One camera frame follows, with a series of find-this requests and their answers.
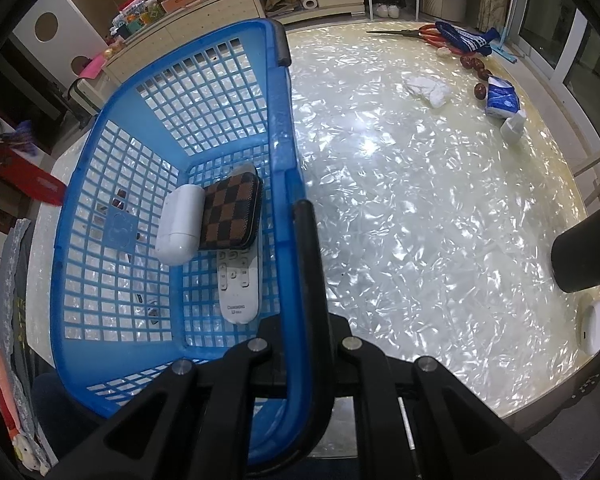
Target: brown checkered wallet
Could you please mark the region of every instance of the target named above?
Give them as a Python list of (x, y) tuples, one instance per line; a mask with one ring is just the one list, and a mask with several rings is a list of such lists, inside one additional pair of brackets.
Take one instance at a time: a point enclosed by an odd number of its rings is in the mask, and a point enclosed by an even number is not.
[(262, 181), (251, 172), (205, 187), (200, 250), (246, 249), (260, 224)]

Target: round hole in wall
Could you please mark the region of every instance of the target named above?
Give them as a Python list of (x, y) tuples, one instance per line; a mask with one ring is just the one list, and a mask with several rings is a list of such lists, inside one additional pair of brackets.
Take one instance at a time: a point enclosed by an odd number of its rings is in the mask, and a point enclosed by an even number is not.
[(74, 72), (75, 75), (80, 75), (80, 72), (82, 72), (82, 70), (84, 70), (84, 67), (86, 67), (90, 62), (91, 59), (89, 59), (88, 57), (76, 56), (71, 62), (71, 70)]
[(56, 18), (56, 15), (52, 12), (40, 14), (39, 18), (36, 20), (34, 31), (36, 33), (36, 38), (40, 41), (46, 42), (52, 40), (58, 31), (58, 19)]

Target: white shoes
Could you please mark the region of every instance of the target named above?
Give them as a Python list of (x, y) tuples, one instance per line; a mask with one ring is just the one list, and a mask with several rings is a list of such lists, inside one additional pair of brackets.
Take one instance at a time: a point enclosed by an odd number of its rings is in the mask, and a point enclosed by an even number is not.
[(389, 11), (386, 8), (386, 5), (385, 4), (380, 4), (380, 5), (376, 6), (375, 15), (378, 18), (386, 18), (389, 15)]
[(393, 18), (395, 20), (400, 17), (400, 9), (395, 5), (386, 6), (385, 4), (378, 4), (376, 5), (374, 14), (378, 18)]

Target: red bag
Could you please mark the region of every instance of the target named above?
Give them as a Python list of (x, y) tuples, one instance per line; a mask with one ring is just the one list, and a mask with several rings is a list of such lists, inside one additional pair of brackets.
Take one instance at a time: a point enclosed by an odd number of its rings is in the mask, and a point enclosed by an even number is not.
[(0, 144), (0, 176), (25, 195), (51, 205), (62, 205), (66, 186), (56, 177)]

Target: white round device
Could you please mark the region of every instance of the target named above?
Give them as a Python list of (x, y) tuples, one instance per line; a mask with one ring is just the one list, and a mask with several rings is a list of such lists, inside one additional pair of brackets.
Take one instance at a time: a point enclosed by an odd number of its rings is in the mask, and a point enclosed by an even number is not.
[(594, 301), (583, 309), (578, 345), (588, 355), (600, 351), (600, 301)]
[(204, 208), (205, 190), (195, 184), (184, 184), (165, 197), (155, 239), (155, 254), (161, 263), (179, 266), (195, 256)]

